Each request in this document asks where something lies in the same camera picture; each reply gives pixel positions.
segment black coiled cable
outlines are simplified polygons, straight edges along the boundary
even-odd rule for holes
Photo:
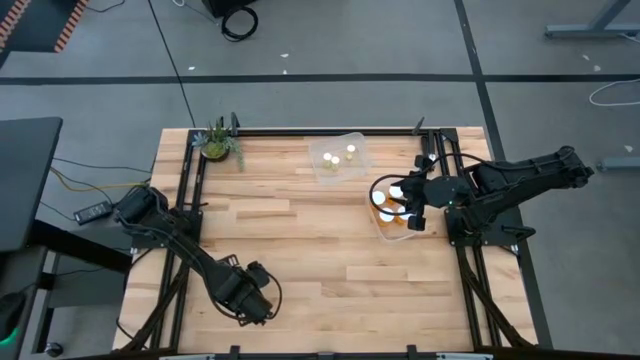
[[[229,30],[229,28],[227,27],[227,21],[229,21],[231,16],[233,16],[235,13],[240,11],[246,12],[253,18],[253,26],[251,26],[251,29],[248,32],[242,35],[234,33],[233,31]],[[222,25],[220,27],[222,28],[222,36],[224,36],[225,39],[231,42],[242,41],[250,37],[251,35],[253,35],[253,33],[255,33],[256,30],[258,30],[258,14],[256,14],[256,12],[253,11],[253,9],[251,8],[248,8],[246,6],[239,6],[237,8],[229,10],[229,12],[227,12],[224,15],[224,18],[222,19]]]

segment power adapter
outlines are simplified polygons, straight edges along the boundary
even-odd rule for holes
[[[74,212],[73,218],[76,219],[78,225],[84,225],[88,222],[107,217],[111,215],[111,213],[113,213],[113,205],[108,201],[103,201]]]

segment black desk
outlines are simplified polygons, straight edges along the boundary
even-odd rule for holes
[[[14,335],[0,342],[2,360],[18,358],[38,289],[48,292],[32,352],[44,351],[54,310],[47,300],[55,275],[43,272],[48,250],[124,274],[131,264],[126,254],[35,220],[61,127],[60,118],[0,121],[0,296],[27,295]]]

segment black floor stripe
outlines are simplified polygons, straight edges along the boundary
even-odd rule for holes
[[[483,74],[301,74],[212,75],[181,77],[184,84],[258,84],[316,82],[462,82],[462,83],[572,83],[640,79],[640,74],[597,75],[483,75]],[[177,84],[175,76],[120,77],[0,77],[0,86],[42,85],[153,85]]]
[[[489,140],[493,149],[493,156],[496,160],[504,160],[504,149],[502,148],[502,141],[500,140],[498,124],[496,123],[496,118],[493,114],[493,108],[491,107],[491,100],[489,99],[487,83],[481,77],[482,67],[480,66],[480,59],[478,58],[476,45],[473,41],[473,35],[471,34],[471,27],[469,25],[469,19],[467,18],[467,11],[464,8],[462,0],[455,0],[454,3],[456,5],[456,11],[458,12],[458,20],[460,21],[460,28],[462,29],[464,43],[467,48],[467,55],[469,56],[471,71],[474,75],[478,76],[476,87],[478,88],[478,96],[480,97],[480,105],[482,106],[482,112],[484,113],[487,132],[489,133]]]
[[[487,125],[487,132],[489,133],[490,146],[493,149],[494,158],[497,160],[505,159],[504,148],[502,146],[502,140],[498,131],[498,124],[496,123],[493,107],[491,106],[491,99],[487,90],[487,82],[485,76],[482,75],[482,67],[480,66],[480,59],[476,50],[475,43],[473,41],[473,34],[471,32],[471,26],[469,24],[469,18],[467,17],[467,11],[464,7],[463,0],[454,0],[456,11],[458,13],[458,20],[460,21],[460,28],[462,29],[462,35],[467,48],[467,55],[469,56],[469,62],[471,64],[471,70],[477,77],[476,87],[478,89],[478,96],[480,98],[480,105],[484,113],[485,123]],[[519,264],[522,269],[522,278],[527,293],[527,300],[529,302],[529,308],[531,310],[531,317],[533,318],[534,328],[536,330],[538,344],[547,349],[553,348],[551,341],[551,334],[549,332],[549,324],[547,323],[547,317],[542,305],[542,298],[540,296],[540,289],[535,275],[535,269],[533,268],[533,261],[531,258],[531,252],[527,241],[523,241],[520,250]]]

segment potted plant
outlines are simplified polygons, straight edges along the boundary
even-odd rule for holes
[[[238,140],[231,137],[230,129],[225,129],[222,126],[222,118],[218,120],[215,128],[209,123],[207,130],[197,133],[193,138],[192,145],[199,147],[202,156],[212,162],[222,162],[229,156],[230,152],[234,152],[236,153],[238,168],[240,171],[244,170],[242,147],[240,147]]]

